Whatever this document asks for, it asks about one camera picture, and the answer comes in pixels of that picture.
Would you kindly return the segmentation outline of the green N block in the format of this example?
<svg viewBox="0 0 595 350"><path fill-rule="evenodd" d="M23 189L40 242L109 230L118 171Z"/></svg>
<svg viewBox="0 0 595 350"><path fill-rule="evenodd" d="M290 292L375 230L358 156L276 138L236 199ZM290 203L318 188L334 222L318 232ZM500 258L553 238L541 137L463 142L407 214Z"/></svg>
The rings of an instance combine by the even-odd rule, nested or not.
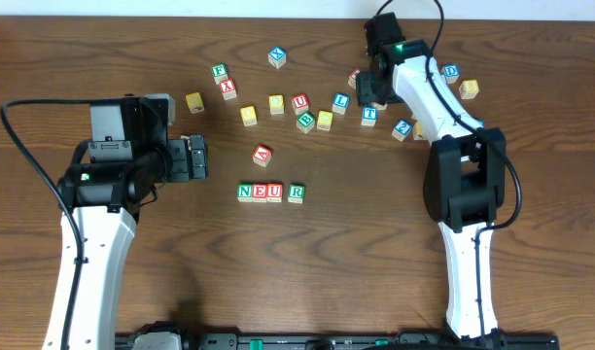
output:
<svg viewBox="0 0 595 350"><path fill-rule="evenodd" d="M253 185L250 183L240 183L238 185L237 199L239 202L253 201Z"/></svg>

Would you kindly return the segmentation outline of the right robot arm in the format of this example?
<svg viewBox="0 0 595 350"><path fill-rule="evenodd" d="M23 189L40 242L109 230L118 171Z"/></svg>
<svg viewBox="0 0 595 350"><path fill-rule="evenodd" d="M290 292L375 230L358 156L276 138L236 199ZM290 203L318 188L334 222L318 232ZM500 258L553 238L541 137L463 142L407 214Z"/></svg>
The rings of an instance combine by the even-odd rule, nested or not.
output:
<svg viewBox="0 0 595 350"><path fill-rule="evenodd" d="M444 239L447 326L462 340L486 336L498 327L490 244L505 196L504 134L465 111L428 45L406 40L394 14L372 17L365 33L370 67L357 76L359 104L406 104L430 143L423 199Z"/></svg>

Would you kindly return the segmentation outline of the red E block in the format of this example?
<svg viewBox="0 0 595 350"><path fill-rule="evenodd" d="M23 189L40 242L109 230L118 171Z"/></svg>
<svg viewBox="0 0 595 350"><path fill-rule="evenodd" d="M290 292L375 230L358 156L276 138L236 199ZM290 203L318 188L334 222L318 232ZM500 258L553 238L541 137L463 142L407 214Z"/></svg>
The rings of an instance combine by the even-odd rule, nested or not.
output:
<svg viewBox="0 0 595 350"><path fill-rule="evenodd" d="M267 184L254 184L252 198L254 202L267 202Z"/></svg>

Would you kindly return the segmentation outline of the green R block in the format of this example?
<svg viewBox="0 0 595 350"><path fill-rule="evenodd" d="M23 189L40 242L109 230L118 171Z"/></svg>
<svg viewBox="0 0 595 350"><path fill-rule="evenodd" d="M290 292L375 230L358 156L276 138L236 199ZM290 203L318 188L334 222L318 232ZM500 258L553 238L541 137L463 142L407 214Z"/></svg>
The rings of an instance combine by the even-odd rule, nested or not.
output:
<svg viewBox="0 0 595 350"><path fill-rule="evenodd" d="M305 197L305 186L291 184L288 189L288 201L291 203L303 203Z"/></svg>

